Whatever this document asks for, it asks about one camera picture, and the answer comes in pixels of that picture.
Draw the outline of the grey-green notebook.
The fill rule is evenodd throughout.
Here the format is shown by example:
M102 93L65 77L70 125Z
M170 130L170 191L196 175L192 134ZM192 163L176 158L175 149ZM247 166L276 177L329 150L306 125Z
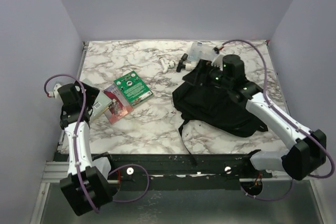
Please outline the grey-green notebook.
M83 79L81 81L83 87L84 86L92 86L94 88L96 88L93 83L88 80L88 79ZM88 124L92 123L95 119L97 119L98 117L100 117L109 107L109 105L111 104L111 99L108 98L101 90L100 93L93 105L93 114L90 117L90 119L85 119Z

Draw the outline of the black student backpack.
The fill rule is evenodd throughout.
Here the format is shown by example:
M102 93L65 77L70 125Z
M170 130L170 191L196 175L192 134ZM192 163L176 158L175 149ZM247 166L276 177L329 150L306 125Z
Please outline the black student backpack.
M246 81L243 63L228 64L224 69L239 83ZM216 86L190 85L183 82L173 93L173 105L181 112L183 123L178 128L183 135L184 126L193 120L205 122L238 137L250 137L255 132L267 132L267 125L235 103L225 89Z

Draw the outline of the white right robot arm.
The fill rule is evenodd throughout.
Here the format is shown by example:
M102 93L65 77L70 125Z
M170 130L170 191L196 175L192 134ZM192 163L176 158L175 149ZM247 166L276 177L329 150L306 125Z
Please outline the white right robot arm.
M255 177L260 170L276 170L292 179L303 180L326 162L325 133L300 124L271 102L259 85L246 78L240 56L218 56L218 59L221 65L201 59L182 79L193 86L212 85L224 89L235 103L264 122L288 149L285 152L257 151L241 165L246 177Z

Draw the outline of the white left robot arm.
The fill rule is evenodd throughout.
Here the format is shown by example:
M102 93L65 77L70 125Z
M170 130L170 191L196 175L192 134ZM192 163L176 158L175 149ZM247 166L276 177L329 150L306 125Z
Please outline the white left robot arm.
M108 179L117 171L108 154L91 155L90 111L99 90L75 81L57 91L63 102L60 126L69 143L69 167L60 189L77 216L98 212L112 201Z

